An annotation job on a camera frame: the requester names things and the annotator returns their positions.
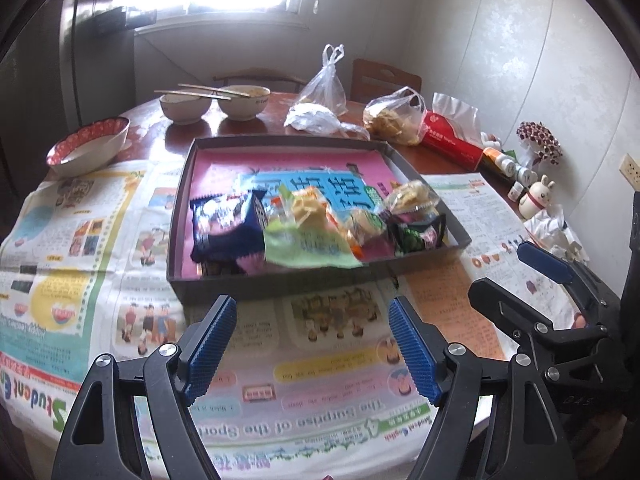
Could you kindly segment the green black snack packet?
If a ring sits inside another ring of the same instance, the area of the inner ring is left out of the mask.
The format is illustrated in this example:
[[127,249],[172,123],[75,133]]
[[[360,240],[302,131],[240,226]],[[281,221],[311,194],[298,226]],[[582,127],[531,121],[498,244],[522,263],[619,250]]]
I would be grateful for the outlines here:
[[395,223],[390,226],[390,235],[401,255],[441,248],[445,234],[446,216],[444,214],[429,214],[422,220]]

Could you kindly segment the clear pastry snack packet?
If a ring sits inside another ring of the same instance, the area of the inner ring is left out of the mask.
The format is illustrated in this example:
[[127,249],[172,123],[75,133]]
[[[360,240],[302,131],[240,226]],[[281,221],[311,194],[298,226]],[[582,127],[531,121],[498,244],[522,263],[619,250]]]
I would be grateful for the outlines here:
[[391,214],[408,214],[436,207],[439,202],[439,196],[427,183],[412,180],[394,188],[383,205]]

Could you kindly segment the green label pastry packet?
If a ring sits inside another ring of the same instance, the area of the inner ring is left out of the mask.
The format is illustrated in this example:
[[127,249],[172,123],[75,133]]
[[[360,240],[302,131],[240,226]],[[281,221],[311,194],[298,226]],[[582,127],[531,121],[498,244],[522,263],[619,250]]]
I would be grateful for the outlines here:
[[345,226],[350,238],[358,246],[383,236],[387,231],[386,223],[377,214],[362,208],[349,211]]

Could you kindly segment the yellow snack green wrapper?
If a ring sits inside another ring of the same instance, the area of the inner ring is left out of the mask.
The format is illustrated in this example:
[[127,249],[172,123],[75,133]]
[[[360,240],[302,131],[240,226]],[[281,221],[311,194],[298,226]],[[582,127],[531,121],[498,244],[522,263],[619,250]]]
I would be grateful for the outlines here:
[[346,240],[328,236],[269,235],[264,231],[265,260],[293,270],[360,268],[359,248],[344,230]]

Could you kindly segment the dark blue cookie packet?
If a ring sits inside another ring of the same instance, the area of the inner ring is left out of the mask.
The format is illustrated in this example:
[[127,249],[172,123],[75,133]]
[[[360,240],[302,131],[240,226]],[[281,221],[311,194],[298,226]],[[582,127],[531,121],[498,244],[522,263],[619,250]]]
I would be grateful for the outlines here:
[[268,223],[262,200],[265,190],[192,198],[193,247],[196,263],[232,261],[265,250]]

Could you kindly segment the red snack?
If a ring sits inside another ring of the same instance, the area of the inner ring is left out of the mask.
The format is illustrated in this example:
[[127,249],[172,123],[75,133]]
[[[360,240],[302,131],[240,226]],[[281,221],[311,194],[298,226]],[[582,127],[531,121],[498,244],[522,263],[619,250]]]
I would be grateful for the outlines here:
[[387,236],[378,236],[371,238],[359,248],[357,258],[363,263],[369,263],[393,259],[396,257],[395,252],[396,248],[393,240],[390,240]]

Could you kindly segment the orange snack packet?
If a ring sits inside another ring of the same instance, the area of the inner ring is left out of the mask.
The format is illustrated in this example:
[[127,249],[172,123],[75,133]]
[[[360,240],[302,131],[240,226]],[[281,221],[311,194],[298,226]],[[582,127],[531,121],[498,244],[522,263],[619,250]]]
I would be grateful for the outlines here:
[[316,186],[291,191],[281,184],[279,194],[270,200],[270,206],[266,234],[328,236],[346,240],[340,219]]

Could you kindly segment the small white bottle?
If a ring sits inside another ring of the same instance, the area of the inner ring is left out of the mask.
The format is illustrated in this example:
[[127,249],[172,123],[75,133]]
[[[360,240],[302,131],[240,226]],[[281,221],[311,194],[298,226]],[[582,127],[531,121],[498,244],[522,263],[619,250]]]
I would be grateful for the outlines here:
[[516,172],[516,180],[524,186],[524,188],[530,188],[537,180],[538,174],[536,171],[531,170],[524,166],[518,166],[518,171]]
[[513,203],[517,203],[520,200],[523,193],[524,193],[524,186],[521,185],[520,182],[515,181],[508,193],[508,199]]

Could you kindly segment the orange capped bottle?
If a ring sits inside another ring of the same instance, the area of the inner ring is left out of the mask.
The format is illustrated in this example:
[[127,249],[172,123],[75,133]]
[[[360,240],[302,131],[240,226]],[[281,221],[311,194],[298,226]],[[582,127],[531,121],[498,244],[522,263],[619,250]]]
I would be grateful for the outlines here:
[[515,176],[516,162],[506,153],[503,153],[496,148],[484,148],[483,155],[486,156],[506,177],[512,178]]

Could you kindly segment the red tissue pack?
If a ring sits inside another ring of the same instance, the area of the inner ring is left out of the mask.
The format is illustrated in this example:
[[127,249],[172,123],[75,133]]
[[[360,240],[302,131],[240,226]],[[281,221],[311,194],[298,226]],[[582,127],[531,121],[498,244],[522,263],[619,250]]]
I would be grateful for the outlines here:
[[435,92],[423,119],[422,143],[468,171],[483,156],[478,109],[445,93]]

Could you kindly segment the plastic bag with fried food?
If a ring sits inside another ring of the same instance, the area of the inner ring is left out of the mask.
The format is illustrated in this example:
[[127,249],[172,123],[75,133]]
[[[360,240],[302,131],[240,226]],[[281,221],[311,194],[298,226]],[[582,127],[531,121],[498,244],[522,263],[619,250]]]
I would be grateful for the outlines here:
[[380,96],[363,110],[363,127],[370,136],[398,145],[418,145],[425,136],[427,107],[423,96],[410,87]]

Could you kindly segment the white bowl left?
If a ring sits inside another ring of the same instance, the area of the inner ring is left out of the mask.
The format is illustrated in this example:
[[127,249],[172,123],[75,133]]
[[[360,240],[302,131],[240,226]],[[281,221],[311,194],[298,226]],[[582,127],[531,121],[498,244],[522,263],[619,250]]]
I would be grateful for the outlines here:
[[160,96],[163,114],[176,125],[198,122],[209,110],[212,100],[190,96]]

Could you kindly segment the chopstick back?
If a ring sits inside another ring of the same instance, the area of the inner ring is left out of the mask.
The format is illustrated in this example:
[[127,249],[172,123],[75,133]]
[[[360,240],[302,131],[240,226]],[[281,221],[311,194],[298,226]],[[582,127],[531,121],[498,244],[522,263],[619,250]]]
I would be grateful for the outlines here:
[[217,92],[219,94],[224,94],[225,96],[237,96],[238,98],[250,98],[250,94],[246,92],[228,90],[224,88],[207,87],[207,86],[202,86],[201,84],[177,84],[177,86],[180,88],[198,89],[198,90]]

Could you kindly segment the wall power socket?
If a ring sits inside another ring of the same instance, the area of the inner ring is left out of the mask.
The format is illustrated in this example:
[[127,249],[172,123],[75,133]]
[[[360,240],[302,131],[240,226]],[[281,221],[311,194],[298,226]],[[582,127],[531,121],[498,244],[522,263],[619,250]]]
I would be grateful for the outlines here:
[[640,191],[640,166],[629,154],[620,161],[618,171],[636,192]]

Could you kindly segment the wooden chair dark frame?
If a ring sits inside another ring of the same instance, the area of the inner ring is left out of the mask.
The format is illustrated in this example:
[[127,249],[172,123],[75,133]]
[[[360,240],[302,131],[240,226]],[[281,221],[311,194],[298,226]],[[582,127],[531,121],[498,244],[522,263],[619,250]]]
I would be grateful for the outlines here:
[[282,84],[294,84],[297,90],[303,88],[303,86],[306,86],[307,84],[302,78],[282,72],[282,70],[272,70],[271,68],[263,67],[234,70],[233,72],[213,76],[213,81],[221,81],[223,84],[228,84],[231,79],[282,82]]

